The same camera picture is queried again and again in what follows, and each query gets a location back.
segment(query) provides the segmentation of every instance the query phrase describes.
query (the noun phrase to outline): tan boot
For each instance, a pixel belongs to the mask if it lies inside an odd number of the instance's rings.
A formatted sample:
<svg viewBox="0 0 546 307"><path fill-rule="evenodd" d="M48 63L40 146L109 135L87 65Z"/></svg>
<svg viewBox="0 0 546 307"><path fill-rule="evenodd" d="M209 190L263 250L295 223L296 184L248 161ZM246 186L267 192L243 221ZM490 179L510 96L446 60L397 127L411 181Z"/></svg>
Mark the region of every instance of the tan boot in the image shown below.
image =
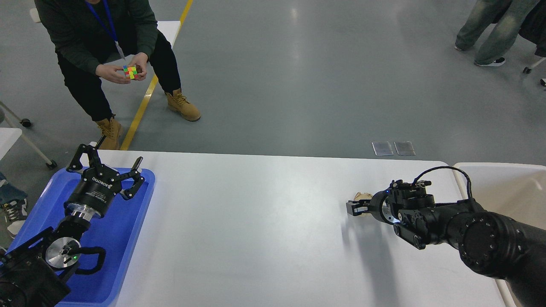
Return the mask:
<svg viewBox="0 0 546 307"><path fill-rule="evenodd" d="M201 118L201 113L197 107L186 100L186 96L182 95L182 90L179 88L173 92L173 95L165 93L167 95L167 103L169 103L169 109L182 114L185 120L198 121Z"/></svg>
<svg viewBox="0 0 546 307"><path fill-rule="evenodd" d="M101 121L96 121L96 123L99 126L102 135L106 136L99 149L118 150L120 148L119 138L123 130L121 124L113 117L109 120L103 119Z"/></svg>

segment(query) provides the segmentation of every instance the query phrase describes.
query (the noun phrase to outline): dark green sweatshirt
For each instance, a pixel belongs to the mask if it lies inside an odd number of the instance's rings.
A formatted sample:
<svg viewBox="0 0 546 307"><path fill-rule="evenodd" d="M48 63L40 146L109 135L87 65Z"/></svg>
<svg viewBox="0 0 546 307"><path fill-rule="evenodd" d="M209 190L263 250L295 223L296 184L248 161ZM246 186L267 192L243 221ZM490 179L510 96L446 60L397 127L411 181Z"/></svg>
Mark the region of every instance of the dark green sweatshirt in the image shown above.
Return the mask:
<svg viewBox="0 0 546 307"><path fill-rule="evenodd" d="M60 53L76 67L95 74L101 61L117 53L114 40L100 25L85 0L34 0L42 24ZM93 5L110 29L104 3ZM148 58L157 40L157 21L148 0L108 0L114 28L122 48L136 39L136 53Z"/></svg>

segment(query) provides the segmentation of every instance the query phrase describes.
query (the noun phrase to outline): hand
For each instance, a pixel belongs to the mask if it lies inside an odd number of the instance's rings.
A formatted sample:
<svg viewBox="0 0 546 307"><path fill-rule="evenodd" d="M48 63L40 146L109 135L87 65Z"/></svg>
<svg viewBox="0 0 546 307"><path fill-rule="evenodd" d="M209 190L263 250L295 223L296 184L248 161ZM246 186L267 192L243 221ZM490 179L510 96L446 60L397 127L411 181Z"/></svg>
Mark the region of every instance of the hand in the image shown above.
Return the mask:
<svg viewBox="0 0 546 307"><path fill-rule="evenodd" d="M123 71L123 67L117 65L100 64L99 66L97 66L97 69L95 69L95 75L103 78L104 80L108 80L117 84L131 83L131 80L125 78L125 75L117 73L117 71L119 70Z"/></svg>
<svg viewBox="0 0 546 307"><path fill-rule="evenodd" d="M131 60L131 63L127 65L128 67L136 66L136 72L135 80L142 81L146 79L146 64L148 62L148 56L143 53L139 52L133 56L133 59Z"/></svg>

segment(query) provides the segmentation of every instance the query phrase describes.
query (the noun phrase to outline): chair wheel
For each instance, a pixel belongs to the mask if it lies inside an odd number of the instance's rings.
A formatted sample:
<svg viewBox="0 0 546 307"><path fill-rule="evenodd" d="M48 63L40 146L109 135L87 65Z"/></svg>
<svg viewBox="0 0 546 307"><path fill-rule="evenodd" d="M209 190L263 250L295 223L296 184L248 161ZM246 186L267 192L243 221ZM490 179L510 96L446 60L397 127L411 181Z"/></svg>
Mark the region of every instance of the chair wheel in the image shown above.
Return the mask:
<svg viewBox="0 0 546 307"><path fill-rule="evenodd" d="M32 123L29 119L22 119L19 123L23 125L24 128L32 126Z"/></svg>
<svg viewBox="0 0 546 307"><path fill-rule="evenodd" d="M54 169L57 167L57 162L55 162L54 160L51 160L51 164L45 164L49 169Z"/></svg>

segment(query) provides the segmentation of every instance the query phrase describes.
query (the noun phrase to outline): white bin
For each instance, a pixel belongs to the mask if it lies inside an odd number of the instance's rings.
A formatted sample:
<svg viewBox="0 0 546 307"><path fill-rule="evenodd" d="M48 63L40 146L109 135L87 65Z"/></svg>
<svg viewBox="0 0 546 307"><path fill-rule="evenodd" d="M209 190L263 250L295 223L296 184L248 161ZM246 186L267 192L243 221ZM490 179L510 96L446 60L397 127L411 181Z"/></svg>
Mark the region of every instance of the white bin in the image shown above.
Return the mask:
<svg viewBox="0 0 546 307"><path fill-rule="evenodd" d="M457 163L454 167L469 175L472 195L485 210L546 229L546 167L512 163ZM466 179L454 173L466 197ZM497 281L497 285L507 306L514 306L514 301L520 306L515 296L506 292L504 281Z"/></svg>

